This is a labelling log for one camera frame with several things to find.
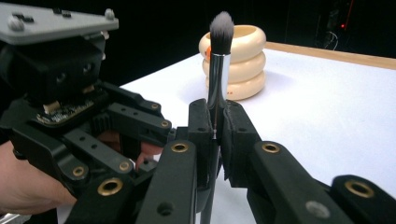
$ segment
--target brush ferrule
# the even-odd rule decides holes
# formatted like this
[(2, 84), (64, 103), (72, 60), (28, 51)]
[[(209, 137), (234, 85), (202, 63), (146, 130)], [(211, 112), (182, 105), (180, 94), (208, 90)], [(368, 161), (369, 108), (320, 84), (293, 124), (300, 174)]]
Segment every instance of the brush ferrule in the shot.
[(231, 54), (210, 55), (209, 65), (209, 95), (207, 107), (210, 112), (215, 137), (221, 135), (224, 121), (223, 110), (226, 106), (228, 74), (230, 69)]

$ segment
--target orange spot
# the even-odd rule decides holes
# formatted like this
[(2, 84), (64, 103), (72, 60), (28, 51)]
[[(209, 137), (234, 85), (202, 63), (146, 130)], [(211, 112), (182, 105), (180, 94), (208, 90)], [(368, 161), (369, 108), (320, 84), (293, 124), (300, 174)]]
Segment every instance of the orange spot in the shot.
[(206, 59), (209, 61), (210, 60), (210, 52), (212, 51), (212, 48), (209, 46), (207, 47), (205, 51)]

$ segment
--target brush bristles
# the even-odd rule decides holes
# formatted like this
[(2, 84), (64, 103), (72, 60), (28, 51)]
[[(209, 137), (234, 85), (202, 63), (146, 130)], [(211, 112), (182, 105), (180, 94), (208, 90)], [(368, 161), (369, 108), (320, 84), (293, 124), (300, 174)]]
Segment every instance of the brush bristles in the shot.
[(222, 11), (210, 24), (210, 47), (214, 54), (230, 54), (233, 42), (233, 20)]

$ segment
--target cream-colored container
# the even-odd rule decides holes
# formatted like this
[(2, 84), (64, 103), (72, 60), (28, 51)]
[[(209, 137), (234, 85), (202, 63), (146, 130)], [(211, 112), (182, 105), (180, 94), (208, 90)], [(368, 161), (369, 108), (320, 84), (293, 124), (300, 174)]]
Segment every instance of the cream-colored container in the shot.
[[(263, 70), (266, 58), (262, 51), (266, 36), (262, 29), (253, 25), (235, 25), (231, 45), (231, 63), (228, 76), (227, 99), (242, 100), (257, 94), (265, 85)], [(205, 34), (198, 49), (204, 57), (202, 67), (208, 88), (210, 33)]]

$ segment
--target white tabletop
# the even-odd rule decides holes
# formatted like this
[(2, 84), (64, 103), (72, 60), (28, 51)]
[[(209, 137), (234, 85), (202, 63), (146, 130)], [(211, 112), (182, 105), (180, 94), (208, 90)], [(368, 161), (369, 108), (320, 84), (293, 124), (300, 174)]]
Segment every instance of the white tabletop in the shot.
[[(239, 101), (262, 140), (285, 146), (315, 179), (359, 175), (396, 197), (396, 70), (263, 50), (266, 82)], [(188, 124), (189, 103), (206, 98), (196, 54), (121, 86), (163, 107), (173, 126)], [(212, 223), (254, 223), (244, 189), (217, 181)]]

